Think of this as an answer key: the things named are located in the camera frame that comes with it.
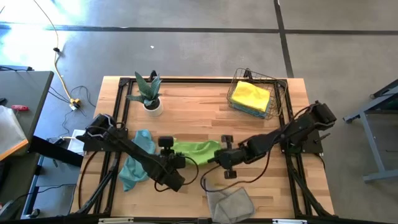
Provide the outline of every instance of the wooden table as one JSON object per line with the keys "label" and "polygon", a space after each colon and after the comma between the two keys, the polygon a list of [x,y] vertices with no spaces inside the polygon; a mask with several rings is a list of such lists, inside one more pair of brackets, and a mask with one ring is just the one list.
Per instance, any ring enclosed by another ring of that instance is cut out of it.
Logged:
{"label": "wooden table", "polygon": [[[113,113],[119,78],[104,77],[95,115]],[[287,80],[292,106],[296,113],[309,104],[307,91],[303,79],[290,78]],[[159,136],[165,135],[174,136],[180,141],[206,141],[209,139],[221,141],[222,134],[232,134],[234,141],[239,142],[254,134],[268,133],[279,128],[277,117],[270,120],[259,119],[228,107],[226,101],[228,88],[229,84],[226,83],[163,83],[160,92],[164,112],[159,117],[150,118],[145,114],[140,103],[130,103],[126,125],[129,129],[129,137],[133,138],[137,130],[148,129],[155,142]],[[136,85],[133,86],[133,94],[138,94]],[[121,120],[122,106],[120,110],[118,121]],[[90,153],[85,156],[82,168],[89,155]],[[82,204],[88,200],[98,186],[103,157],[103,152],[97,153],[88,165],[82,183]],[[119,170],[126,157],[127,154],[123,153]],[[237,180],[255,178],[261,173],[265,163],[266,158],[263,158],[249,165],[236,166],[237,179],[225,180],[223,169],[209,173],[207,178],[217,187],[224,187]],[[321,160],[314,155],[303,154],[303,163],[309,189],[328,212],[334,213]],[[213,166],[215,164],[201,166],[199,177]],[[190,180],[194,176],[195,168],[187,166],[179,172],[187,180]],[[183,186],[178,192],[168,190],[161,193],[155,191],[154,181],[151,179],[138,183],[128,192],[123,192],[122,182],[118,179],[111,216],[210,217],[206,194],[200,187],[199,179],[197,178],[191,185]],[[279,145],[275,145],[271,150],[271,159],[264,176],[254,183],[238,184],[239,186],[244,186],[254,203],[256,214],[253,218],[294,217],[285,157],[280,152]],[[107,195],[108,188],[104,191],[101,211],[106,204]],[[298,197],[300,208],[304,211],[300,190],[298,190]],[[77,198],[76,191],[71,212],[78,209]]]}

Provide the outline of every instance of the concrete floor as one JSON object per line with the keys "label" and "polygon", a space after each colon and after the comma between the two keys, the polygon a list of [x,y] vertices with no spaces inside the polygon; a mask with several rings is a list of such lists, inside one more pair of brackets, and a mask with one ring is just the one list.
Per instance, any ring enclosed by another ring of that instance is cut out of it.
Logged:
{"label": "concrete floor", "polygon": [[[273,0],[39,0],[54,23],[115,27],[219,27],[277,29]],[[394,0],[280,0],[286,29],[397,30]],[[6,3],[0,21],[34,23],[0,30],[0,64],[53,70],[55,34],[34,2]],[[238,67],[285,78],[279,34],[61,31],[64,57],[58,63],[69,89],[85,85],[96,102],[105,75],[232,76]],[[368,102],[373,93],[398,77],[397,35],[287,35],[294,77],[304,78],[310,101],[329,105],[339,119],[323,141],[326,174],[337,215],[398,222],[398,179],[364,184],[362,175],[377,171],[359,121],[341,118]],[[52,86],[62,92],[55,77]],[[85,92],[73,92],[83,100]],[[86,117],[72,113],[67,128],[82,129]],[[36,135],[56,137],[68,105],[49,95]]]}

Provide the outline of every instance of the wire basket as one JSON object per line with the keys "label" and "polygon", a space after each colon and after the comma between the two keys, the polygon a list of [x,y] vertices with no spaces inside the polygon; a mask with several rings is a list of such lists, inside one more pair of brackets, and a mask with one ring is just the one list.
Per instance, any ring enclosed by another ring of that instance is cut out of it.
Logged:
{"label": "wire basket", "polygon": [[[260,87],[262,89],[265,89],[269,91],[270,97],[269,97],[269,102],[267,105],[266,112],[262,111],[257,111],[253,108],[239,105],[235,103],[231,97],[232,94],[235,91],[236,85],[238,84],[238,81],[244,81],[251,83],[257,87]],[[284,102],[285,94],[286,94],[286,89],[287,89],[287,83],[283,80],[278,80],[276,78],[269,77],[267,75],[263,75],[257,72],[250,71],[250,69],[244,69],[244,68],[238,68],[235,71],[234,78],[232,79],[231,86],[228,90],[227,94],[227,100],[228,100],[228,106],[245,111],[247,113],[253,114],[254,116],[258,116],[260,118],[264,119],[271,119],[274,116],[280,115],[282,112],[282,105]],[[275,91],[279,92],[279,97],[276,97]]]}

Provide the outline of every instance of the gray cloth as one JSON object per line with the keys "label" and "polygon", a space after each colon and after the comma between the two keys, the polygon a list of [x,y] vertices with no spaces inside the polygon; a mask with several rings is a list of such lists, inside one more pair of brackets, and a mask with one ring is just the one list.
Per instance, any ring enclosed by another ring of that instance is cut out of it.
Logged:
{"label": "gray cloth", "polygon": [[[207,190],[214,190],[208,180],[205,183]],[[206,194],[211,219],[215,223],[240,222],[250,218],[255,212],[254,205],[243,187],[234,192],[222,190]]]}

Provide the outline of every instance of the blue towel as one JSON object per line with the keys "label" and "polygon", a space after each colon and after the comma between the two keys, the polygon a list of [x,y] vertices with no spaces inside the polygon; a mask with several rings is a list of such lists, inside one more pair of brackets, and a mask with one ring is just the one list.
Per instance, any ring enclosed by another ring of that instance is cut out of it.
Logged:
{"label": "blue towel", "polygon": [[[136,137],[132,141],[149,154],[155,153],[156,146],[148,130],[137,131]],[[119,179],[123,183],[123,190],[126,192],[132,189],[137,182],[147,180],[148,175],[142,168],[141,163],[129,156],[124,161],[123,168],[119,173]]]}

